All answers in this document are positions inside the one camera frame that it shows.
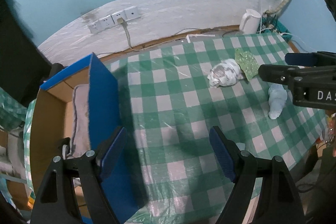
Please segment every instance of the cardboard box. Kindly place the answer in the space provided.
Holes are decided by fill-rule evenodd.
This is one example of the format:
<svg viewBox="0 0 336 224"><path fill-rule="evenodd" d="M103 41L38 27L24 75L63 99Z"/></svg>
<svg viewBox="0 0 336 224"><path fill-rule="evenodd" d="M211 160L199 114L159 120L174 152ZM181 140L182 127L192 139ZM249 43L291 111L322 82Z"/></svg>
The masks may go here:
<svg viewBox="0 0 336 224"><path fill-rule="evenodd" d="M7 147L7 132L4 132L0 129L0 146L6 148Z"/></svg>
<svg viewBox="0 0 336 224"><path fill-rule="evenodd" d="M120 125L117 80L95 54L84 57L45 82L38 92L31 124L30 166L36 193L53 157L62 156L58 149L59 141L72 135L72 95L74 87L79 84L89 84L91 149L95 150ZM102 188L120 223L138 210L123 152L110 177L103 181Z"/></svg>

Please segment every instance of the plastic sheet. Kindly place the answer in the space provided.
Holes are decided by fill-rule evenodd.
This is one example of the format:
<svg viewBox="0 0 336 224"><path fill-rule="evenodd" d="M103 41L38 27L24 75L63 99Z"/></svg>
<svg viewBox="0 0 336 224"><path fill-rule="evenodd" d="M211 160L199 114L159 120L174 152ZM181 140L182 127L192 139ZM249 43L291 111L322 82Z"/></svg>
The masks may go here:
<svg viewBox="0 0 336 224"><path fill-rule="evenodd" d="M251 45L258 37L265 45ZM248 38L256 60L284 64L289 48L283 39L263 34ZM289 168L318 138L323 111L295 107L288 99L282 115L269 119L269 85L259 77L210 88L207 75L215 64L234 56L237 39L246 48L244 36L207 39L140 52L108 65L119 83L121 120L129 132L126 160L145 203L128 222L215 222L233 183L224 177L209 144L214 125L255 156L283 156ZM256 181L252 198L261 181Z"/></svg>

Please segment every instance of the wall socket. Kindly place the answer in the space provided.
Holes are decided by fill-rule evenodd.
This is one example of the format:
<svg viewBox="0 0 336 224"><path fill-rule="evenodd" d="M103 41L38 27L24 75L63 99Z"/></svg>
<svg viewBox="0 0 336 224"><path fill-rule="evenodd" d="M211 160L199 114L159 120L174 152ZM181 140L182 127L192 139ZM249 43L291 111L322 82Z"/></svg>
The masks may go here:
<svg viewBox="0 0 336 224"><path fill-rule="evenodd" d="M108 29L108 28L111 28L115 25L111 16L104 17L104 18L100 19L99 21L100 21L100 25L101 25L102 29Z"/></svg>
<svg viewBox="0 0 336 224"><path fill-rule="evenodd" d="M102 30L101 23L100 23L99 20L97 20L93 23L90 23L88 25L88 27L89 27L91 33L98 33Z"/></svg>
<svg viewBox="0 0 336 224"><path fill-rule="evenodd" d="M131 20L131 19L135 19L135 18L140 17L138 8L136 6L126 8L124 11L125 11L125 14L127 16L127 20Z"/></svg>
<svg viewBox="0 0 336 224"><path fill-rule="evenodd" d="M118 18L123 18L124 21L127 21L127 17L124 10L112 14L112 18L116 25L118 24Z"/></svg>
<svg viewBox="0 0 336 224"><path fill-rule="evenodd" d="M90 29L91 33L95 34L118 25L118 18L123 18L124 21L128 21L138 17L140 17L138 8L136 6L132 6L90 23L88 24L88 28Z"/></svg>

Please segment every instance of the green glittery paper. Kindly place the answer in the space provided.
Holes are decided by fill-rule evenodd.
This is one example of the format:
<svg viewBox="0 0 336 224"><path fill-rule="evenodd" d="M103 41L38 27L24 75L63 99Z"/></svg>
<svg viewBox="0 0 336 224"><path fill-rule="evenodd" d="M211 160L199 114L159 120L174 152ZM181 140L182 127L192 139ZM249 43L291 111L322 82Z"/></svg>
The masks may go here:
<svg viewBox="0 0 336 224"><path fill-rule="evenodd" d="M251 52L243 52L238 48L235 52L235 60L245 73L248 81L258 74L259 65Z"/></svg>

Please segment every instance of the plug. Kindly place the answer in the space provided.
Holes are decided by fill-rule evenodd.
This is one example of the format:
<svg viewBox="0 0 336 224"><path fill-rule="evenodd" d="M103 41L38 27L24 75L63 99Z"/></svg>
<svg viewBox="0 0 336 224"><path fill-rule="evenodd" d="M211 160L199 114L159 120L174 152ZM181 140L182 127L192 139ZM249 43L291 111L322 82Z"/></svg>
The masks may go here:
<svg viewBox="0 0 336 224"><path fill-rule="evenodd" d="M120 17L120 18L117 19L117 22L118 22L118 24L123 24L125 22L125 20L122 17Z"/></svg>

